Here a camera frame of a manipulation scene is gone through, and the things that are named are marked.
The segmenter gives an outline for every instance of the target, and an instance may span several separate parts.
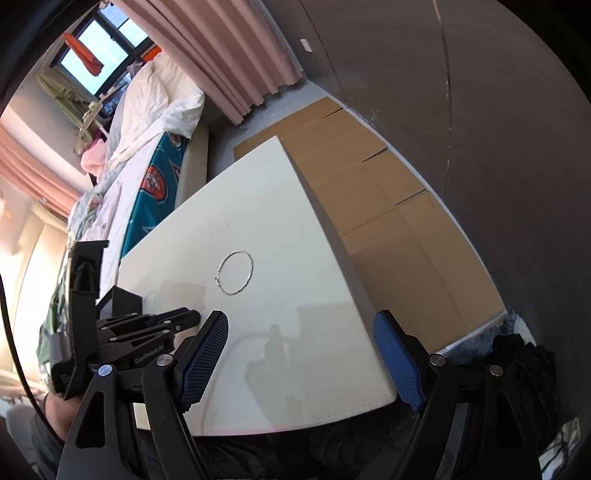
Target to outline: orange cloth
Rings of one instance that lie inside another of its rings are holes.
[[[153,60],[154,57],[158,55],[161,51],[162,49],[156,45],[154,48],[152,48],[152,50],[150,50],[146,55],[143,56],[144,61]]]
[[[98,77],[104,65],[95,57],[95,54],[93,54],[88,47],[74,35],[64,33],[64,40],[66,41],[66,45],[68,45],[68,47],[70,47],[76,56],[82,61],[86,70],[95,77]]]

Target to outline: gray wall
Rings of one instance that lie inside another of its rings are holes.
[[[495,0],[263,0],[308,77],[429,182],[591,429],[591,106]],[[300,38],[314,52],[306,53]]]

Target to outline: cardboard box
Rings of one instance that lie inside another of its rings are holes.
[[[235,148],[278,135],[326,210],[377,310],[430,352],[504,311],[488,272],[424,185],[330,99]]]
[[[292,113],[283,120],[270,125],[263,131],[253,135],[248,140],[245,140],[240,145],[236,146],[234,148],[234,159],[238,160],[242,158],[251,150],[254,150],[256,147],[276,135],[283,140],[284,136],[293,135],[300,128],[306,127],[310,123],[339,110],[341,110],[340,105],[332,101],[330,98],[325,97],[320,99],[317,102],[312,103],[312,105]]]

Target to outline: person's hand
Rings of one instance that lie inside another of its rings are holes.
[[[66,437],[72,427],[72,422],[82,402],[81,398],[62,400],[49,392],[45,399],[45,416],[49,425],[55,430],[57,436],[66,441]]]

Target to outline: person's arm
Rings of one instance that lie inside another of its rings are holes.
[[[62,442],[66,441],[81,402],[82,400],[76,397],[62,400],[51,392],[45,398],[45,416]]]
[[[45,412],[49,425],[61,439],[58,441],[38,415],[31,422],[31,441],[35,450],[38,473],[43,480],[55,480],[57,469],[64,448],[64,441],[78,411],[81,400],[72,398],[62,400],[49,393],[41,403],[41,409]]]

